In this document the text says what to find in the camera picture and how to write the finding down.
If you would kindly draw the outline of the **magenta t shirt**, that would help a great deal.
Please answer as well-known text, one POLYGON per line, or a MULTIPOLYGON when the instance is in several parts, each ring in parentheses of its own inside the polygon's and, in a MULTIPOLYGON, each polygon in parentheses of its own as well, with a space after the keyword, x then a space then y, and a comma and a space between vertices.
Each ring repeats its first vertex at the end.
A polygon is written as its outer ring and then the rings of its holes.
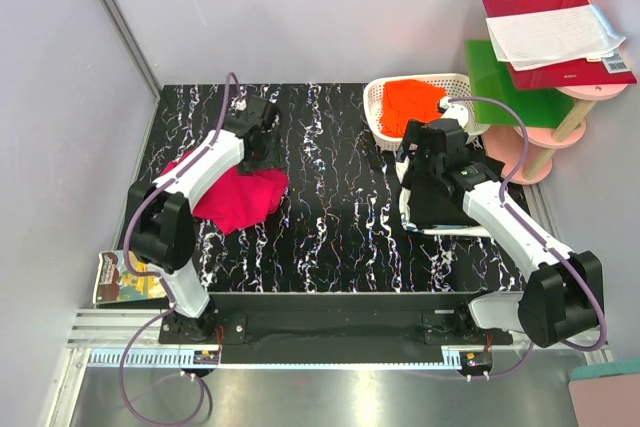
POLYGON ((199 199, 189 201, 196 219, 211 221, 224 235, 246 229, 273 214, 288 189, 288 176, 278 170, 241 175, 225 172, 199 199))

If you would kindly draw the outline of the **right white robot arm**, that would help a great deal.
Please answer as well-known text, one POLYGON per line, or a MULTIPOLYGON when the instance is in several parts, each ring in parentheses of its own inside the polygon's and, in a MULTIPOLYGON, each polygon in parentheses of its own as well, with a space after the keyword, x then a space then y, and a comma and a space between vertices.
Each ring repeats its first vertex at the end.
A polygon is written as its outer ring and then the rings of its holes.
POLYGON ((454 318, 455 334, 472 344, 500 329, 523 333, 541 348, 602 348, 608 328, 600 260, 554 238, 511 198, 502 163, 467 146, 463 101, 445 97, 439 118, 409 120, 400 148, 407 167, 402 185, 412 198, 438 192, 476 221, 512 259, 525 285, 520 292, 475 295, 454 318))

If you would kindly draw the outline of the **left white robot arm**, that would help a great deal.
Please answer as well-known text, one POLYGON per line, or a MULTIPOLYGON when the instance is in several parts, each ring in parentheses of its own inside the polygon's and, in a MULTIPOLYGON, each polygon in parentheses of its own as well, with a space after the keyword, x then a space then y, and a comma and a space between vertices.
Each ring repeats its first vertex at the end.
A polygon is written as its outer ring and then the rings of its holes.
POLYGON ((181 340, 203 343, 221 333, 193 263, 196 222, 210 220, 224 234, 252 227, 287 190, 279 114, 275 102, 250 96, 222 111, 218 126, 173 168, 129 188, 125 268, 159 282, 169 305, 163 325, 181 340))

